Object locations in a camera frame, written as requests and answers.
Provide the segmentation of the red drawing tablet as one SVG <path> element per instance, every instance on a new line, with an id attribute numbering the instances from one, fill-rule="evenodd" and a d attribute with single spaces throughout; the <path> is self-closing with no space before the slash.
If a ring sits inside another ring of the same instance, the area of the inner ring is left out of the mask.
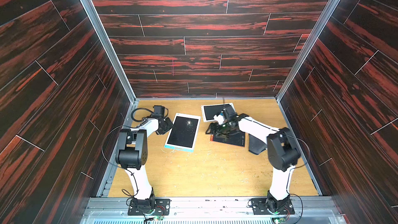
<path id="1" fill-rule="evenodd" d="M 210 136 L 210 140 L 213 142 L 234 145 L 239 147 L 245 147 L 245 133 L 238 132 L 237 134 L 230 135 L 228 138 L 220 138 L 215 137 L 214 135 Z"/>

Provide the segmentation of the white teal drawing tablet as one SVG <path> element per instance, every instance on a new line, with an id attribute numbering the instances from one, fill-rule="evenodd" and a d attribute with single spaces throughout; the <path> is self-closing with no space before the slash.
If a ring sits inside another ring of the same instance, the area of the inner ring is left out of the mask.
<path id="1" fill-rule="evenodd" d="M 173 128 L 167 136 L 164 147 L 193 152 L 200 122 L 200 116 L 176 113 L 173 121 Z"/>

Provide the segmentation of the dark grey wiping cloth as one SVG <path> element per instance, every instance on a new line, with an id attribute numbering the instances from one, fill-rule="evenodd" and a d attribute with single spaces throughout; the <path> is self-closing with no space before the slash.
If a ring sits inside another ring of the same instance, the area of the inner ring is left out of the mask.
<path id="1" fill-rule="evenodd" d="M 249 134 L 249 152 L 255 155 L 259 155 L 263 151 L 267 150 L 267 144 Z"/>

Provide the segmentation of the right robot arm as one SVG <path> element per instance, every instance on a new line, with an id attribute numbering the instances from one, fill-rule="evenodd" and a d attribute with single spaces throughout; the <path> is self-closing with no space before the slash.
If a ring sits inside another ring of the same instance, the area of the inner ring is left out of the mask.
<path id="1" fill-rule="evenodd" d="M 267 151 L 268 161 L 273 167 L 272 184 L 267 192 L 267 209 L 271 213 L 281 212 L 290 204 L 292 173 L 301 157 L 294 136 L 288 128 L 277 129 L 246 114 L 224 122 L 211 123 L 206 130 L 206 134 L 215 138 L 229 138 L 236 132 L 244 132 L 256 138 L 257 144 L 249 148 L 250 152 L 258 155 Z"/>

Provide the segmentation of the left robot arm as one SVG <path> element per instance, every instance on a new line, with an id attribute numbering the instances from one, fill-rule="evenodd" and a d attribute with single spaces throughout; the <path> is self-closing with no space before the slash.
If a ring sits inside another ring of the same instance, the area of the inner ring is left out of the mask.
<path id="1" fill-rule="evenodd" d="M 169 117 L 145 118 L 136 127 L 120 130 L 116 145 L 116 164 L 125 170 L 134 193 L 130 196 L 131 208 L 143 212 L 155 209 L 155 195 L 150 185 L 145 164 L 148 160 L 148 137 L 155 133 L 164 135 L 172 129 Z"/>

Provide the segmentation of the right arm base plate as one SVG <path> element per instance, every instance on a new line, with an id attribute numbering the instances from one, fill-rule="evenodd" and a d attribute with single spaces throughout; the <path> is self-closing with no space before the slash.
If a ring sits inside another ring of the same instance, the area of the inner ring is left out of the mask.
<path id="1" fill-rule="evenodd" d="M 290 197 L 283 200 L 271 198 L 252 198 L 248 201 L 255 215 L 293 215 L 295 210 Z"/>

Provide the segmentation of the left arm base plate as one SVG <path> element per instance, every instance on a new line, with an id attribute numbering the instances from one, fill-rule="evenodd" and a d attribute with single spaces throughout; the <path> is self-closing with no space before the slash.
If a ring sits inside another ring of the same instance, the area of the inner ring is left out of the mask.
<path id="1" fill-rule="evenodd" d="M 132 199 L 127 211 L 128 216 L 168 216 L 170 214 L 171 200 L 154 198 L 152 200 Z"/>

